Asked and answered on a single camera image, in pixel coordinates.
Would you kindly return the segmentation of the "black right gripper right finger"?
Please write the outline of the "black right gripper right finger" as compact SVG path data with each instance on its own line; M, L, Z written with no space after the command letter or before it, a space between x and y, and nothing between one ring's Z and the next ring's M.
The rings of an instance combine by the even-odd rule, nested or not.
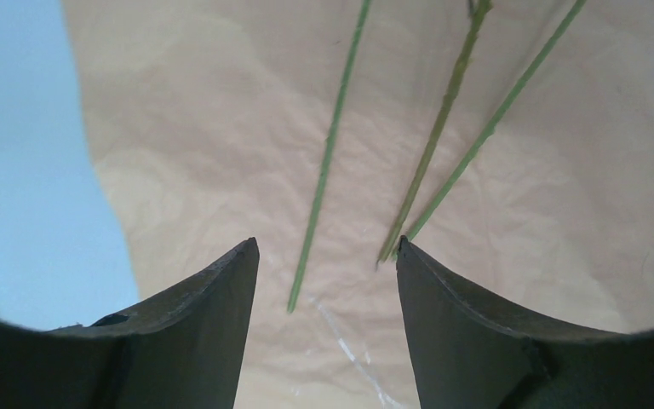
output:
M654 329L621 334L530 310L407 238L399 298L423 408L654 408Z

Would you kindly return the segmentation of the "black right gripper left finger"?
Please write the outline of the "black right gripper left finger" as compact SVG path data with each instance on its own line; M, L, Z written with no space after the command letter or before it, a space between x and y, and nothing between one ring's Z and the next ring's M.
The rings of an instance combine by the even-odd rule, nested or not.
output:
M202 271L93 325L0 320L0 408L231 408L260 254L246 239Z

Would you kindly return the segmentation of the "pink fake flower stem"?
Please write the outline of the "pink fake flower stem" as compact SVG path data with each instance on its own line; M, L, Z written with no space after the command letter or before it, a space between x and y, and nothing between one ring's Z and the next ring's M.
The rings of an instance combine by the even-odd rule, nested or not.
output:
M462 176L470 162L477 156L479 149L485 144L487 139L494 134L497 125L505 117L510 107L514 104L515 100L521 94L525 86L531 80L532 76L536 73L537 69L548 58L548 55L555 47L559 39L565 34L571 22L577 17L585 5L586 0L576 0L566 13L565 17L557 25L554 33L548 38L547 42L541 47L531 63L526 67L525 71L517 78L512 88L507 92L505 98L492 114L490 119L485 123L482 130L479 132L471 147L466 151L460 162L455 169L450 173L442 187L436 192L431 201L427 204L426 208L418 216L415 223L407 230L404 236L413 240L427 224L427 221L433 213L440 206L450 190L457 183Z

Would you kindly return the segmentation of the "yellow fake flower stem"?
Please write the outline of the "yellow fake flower stem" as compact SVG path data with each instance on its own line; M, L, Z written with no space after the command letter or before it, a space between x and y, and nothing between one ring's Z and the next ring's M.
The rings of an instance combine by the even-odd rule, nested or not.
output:
M492 9L492 1L480 0L476 5L472 5L473 10L470 12L470 27L463 40L459 55L456 57L455 64L450 73L450 79L444 96L441 101L440 108L430 129L427 143L422 151L420 161L416 167L416 171L412 177L410 185L407 188L404 199L396 217L393 220L391 227L388 230L387 237L385 238L381 249L376 258L376 266L384 263L393 253L399 233L402 231L404 223L410 210L415 202L416 195L421 187L422 181L427 173L427 168L433 158L435 149L438 145L439 138L441 137L447 118L449 117L451 108L453 107L457 96L459 95L466 70L468 68L473 48L479 38L479 31L485 21L486 15Z

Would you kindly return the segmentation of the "white fake flower stem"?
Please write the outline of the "white fake flower stem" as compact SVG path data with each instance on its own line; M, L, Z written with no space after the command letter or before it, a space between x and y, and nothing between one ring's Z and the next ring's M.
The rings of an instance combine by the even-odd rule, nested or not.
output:
M322 209L324 193L326 190L327 181L329 179L331 161L336 147L336 141L344 105L347 98L347 92L352 79L353 68L359 51L359 45L363 36L364 27L370 14L371 5L371 0L364 0L361 2L357 22L353 29L351 42L347 52L347 57L345 59L345 65L342 69L336 101L330 120L330 126L324 140L324 152L319 166L318 180L313 195L310 214L307 220L307 228L304 235L304 240L302 242L299 259L296 265L289 299L286 304L286 312L288 314L293 314L295 311L300 296L302 283L307 271L308 259L313 246L313 239L316 233L318 219Z

